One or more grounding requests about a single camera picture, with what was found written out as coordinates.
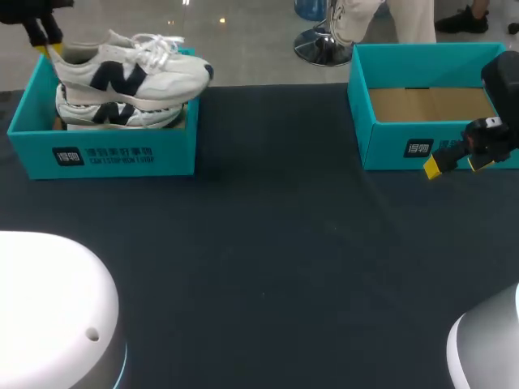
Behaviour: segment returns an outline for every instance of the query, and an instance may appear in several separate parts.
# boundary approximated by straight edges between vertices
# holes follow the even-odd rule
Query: screw hole
[[[99,340],[99,332],[97,332],[97,329],[90,327],[86,332],[85,335],[89,340],[92,342],[97,342]]]

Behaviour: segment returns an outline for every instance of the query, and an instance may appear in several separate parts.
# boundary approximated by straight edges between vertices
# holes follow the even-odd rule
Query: blue bucket
[[[326,0],[295,0],[294,8],[303,19],[314,22],[326,19]]]

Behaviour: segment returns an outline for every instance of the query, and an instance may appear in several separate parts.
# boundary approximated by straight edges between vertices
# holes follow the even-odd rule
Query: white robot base
[[[447,364],[456,389],[519,387],[517,284],[463,314],[447,340]]]
[[[0,232],[0,389],[126,389],[115,283],[64,237]]]

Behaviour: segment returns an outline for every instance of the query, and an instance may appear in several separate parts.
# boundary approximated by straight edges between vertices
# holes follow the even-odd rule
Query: chrome stool base
[[[324,28],[312,28],[298,35],[295,53],[304,61],[317,66],[342,66],[351,62],[352,47],[335,42]]]

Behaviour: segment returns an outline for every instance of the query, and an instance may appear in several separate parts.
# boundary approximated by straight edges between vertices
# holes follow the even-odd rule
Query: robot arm
[[[461,134],[462,140],[432,154],[423,166],[429,179],[454,170],[466,156],[473,171],[510,157],[519,148],[519,53],[507,51],[482,70],[483,85],[497,118],[471,122]]]
[[[63,34],[52,13],[56,8],[73,5],[74,0],[1,0],[0,23],[22,24],[31,45],[42,53],[46,53],[47,45],[60,51]],[[47,35],[41,31],[38,19]]]

